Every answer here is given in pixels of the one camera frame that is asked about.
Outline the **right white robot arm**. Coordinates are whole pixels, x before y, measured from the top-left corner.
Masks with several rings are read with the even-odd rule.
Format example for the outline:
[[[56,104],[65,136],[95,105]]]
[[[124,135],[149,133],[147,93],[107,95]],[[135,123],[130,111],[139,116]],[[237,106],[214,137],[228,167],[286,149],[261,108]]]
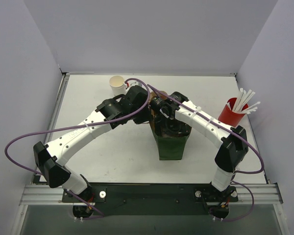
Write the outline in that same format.
[[[201,133],[218,149],[215,157],[217,170],[211,184],[218,191],[224,191],[233,180],[237,166],[248,152],[246,130],[232,127],[218,121],[202,111],[186,96],[174,92],[169,98],[151,98],[149,106],[153,114],[164,122],[173,122],[173,132],[178,125],[186,125]]]

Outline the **white paper cups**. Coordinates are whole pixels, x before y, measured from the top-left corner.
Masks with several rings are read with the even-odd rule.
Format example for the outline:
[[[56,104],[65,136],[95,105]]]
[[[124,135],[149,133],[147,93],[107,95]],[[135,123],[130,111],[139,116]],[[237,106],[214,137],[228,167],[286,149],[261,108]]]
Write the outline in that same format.
[[[125,94],[126,92],[124,78],[122,76],[112,76],[109,80],[109,85],[114,96]]]

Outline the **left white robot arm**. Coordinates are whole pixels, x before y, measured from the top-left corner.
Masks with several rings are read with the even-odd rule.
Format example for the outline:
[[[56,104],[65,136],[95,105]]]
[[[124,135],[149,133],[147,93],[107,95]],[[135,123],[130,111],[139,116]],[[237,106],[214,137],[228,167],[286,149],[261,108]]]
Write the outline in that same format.
[[[35,163],[51,188],[62,186],[73,192],[79,201],[91,195],[88,182],[82,175],[66,167],[66,163],[80,149],[100,135],[115,129],[120,124],[133,120],[136,124],[147,121],[148,110],[144,105],[149,100],[148,92],[135,85],[119,100],[104,100],[80,123],[81,128],[48,142],[33,147]]]

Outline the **green paper bag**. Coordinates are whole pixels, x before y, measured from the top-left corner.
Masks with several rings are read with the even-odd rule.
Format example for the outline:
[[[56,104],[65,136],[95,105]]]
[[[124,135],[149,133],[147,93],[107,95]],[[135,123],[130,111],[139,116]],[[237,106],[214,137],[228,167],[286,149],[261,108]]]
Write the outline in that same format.
[[[151,93],[151,98],[148,102],[148,108],[150,100],[154,96],[160,96],[163,99],[166,99],[168,103],[172,106],[172,116],[175,118],[175,112],[179,110],[179,103],[187,101],[188,98],[179,92],[173,92],[170,95],[170,98],[166,97],[167,93],[162,91],[160,94],[156,92]],[[186,142],[190,136],[192,128],[186,123],[182,122],[186,125],[186,136],[157,136],[154,132],[153,123],[151,121],[151,111],[149,108],[149,125],[154,136],[154,139],[157,144],[159,160],[161,161],[177,161],[183,158],[183,153],[185,149]]]

